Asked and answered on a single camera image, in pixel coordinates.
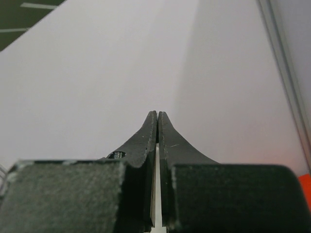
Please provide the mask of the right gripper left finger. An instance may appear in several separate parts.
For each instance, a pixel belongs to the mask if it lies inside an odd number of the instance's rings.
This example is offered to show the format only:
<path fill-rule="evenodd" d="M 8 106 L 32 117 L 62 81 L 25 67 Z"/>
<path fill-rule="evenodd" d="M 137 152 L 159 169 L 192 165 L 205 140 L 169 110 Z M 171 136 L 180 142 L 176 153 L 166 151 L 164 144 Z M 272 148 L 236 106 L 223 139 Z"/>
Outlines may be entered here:
<path fill-rule="evenodd" d="M 157 113 L 107 157 L 20 160 L 0 188 L 3 233 L 148 233 L 155 225 Z"/>

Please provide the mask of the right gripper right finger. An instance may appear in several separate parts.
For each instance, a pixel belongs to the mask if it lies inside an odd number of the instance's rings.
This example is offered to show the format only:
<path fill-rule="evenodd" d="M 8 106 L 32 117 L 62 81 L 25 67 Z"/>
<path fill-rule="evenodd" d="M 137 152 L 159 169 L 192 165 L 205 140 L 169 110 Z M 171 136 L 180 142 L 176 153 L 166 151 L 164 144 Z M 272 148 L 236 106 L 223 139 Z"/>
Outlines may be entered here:
<path fill-rule="evenodd" d="M 221 164 L 160 112 L 162 224 L 169 233 L 308 233 L 311 213 L 286 166 Z"/>

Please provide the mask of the white printed t shirt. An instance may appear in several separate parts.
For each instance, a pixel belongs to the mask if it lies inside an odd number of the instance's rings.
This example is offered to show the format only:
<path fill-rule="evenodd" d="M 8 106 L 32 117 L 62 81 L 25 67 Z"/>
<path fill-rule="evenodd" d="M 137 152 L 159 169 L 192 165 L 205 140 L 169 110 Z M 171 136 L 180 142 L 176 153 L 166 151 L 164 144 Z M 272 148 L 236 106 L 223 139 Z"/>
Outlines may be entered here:
<path fill-rule="evenodd" d="M 155 227 L 151 232 L 166 233 L 166 227 L 162 226 L 159 144 L 156 145 L 155 155 Z"/>

